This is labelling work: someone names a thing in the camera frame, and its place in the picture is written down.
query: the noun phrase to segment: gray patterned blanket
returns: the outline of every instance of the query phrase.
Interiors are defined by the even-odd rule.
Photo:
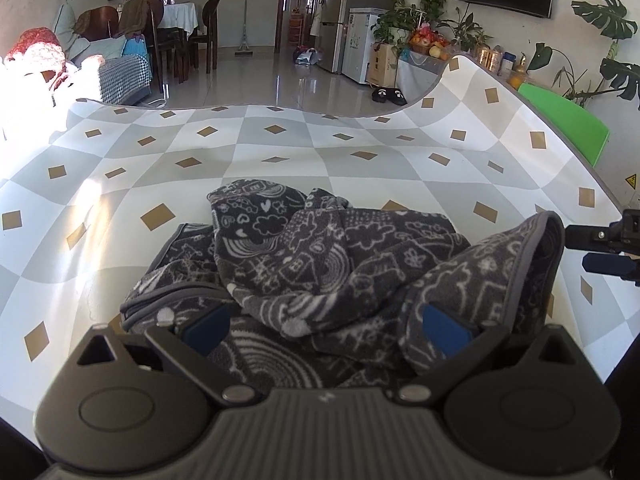
[[[183,224],[122,305],[142,333],[223,298],[231,330],[209,359],[273,386],[397,387],[442,361],[426,304],[535,333],[564,245],[542,212],[471,246],[446,217],[353,208],[321,189],[238,180],[210,193],[212,225]]]

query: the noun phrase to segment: green plastic chair back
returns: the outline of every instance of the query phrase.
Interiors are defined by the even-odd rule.
[[[518,90],[595,166],[609,138],[609,129],[595,115],[561,95],[524,83]]]

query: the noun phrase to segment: pair of slippers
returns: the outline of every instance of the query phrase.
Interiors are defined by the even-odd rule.
[[[371,98],[377,103],[391,101],[398,106],[404,106],[406,104],[406,99],[398,88],[377,88],[373,91],[373,94],[371,94]]]

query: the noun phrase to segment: silver refrigerator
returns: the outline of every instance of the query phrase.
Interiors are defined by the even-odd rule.
[[[319,66],[329,72],[342,71],[342,56],[347,39],[349,9],[355,7],[377,7],[392,9],[394,0],[324,0],[321,15],[320,35],[316,48],[322,52]]]

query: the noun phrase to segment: white tablecloth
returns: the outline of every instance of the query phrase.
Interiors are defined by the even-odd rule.
[[[164,6],[164,17],[158,28],[181,28],[187,32],[187,38],[198,27],[198,13],[194,3]]]

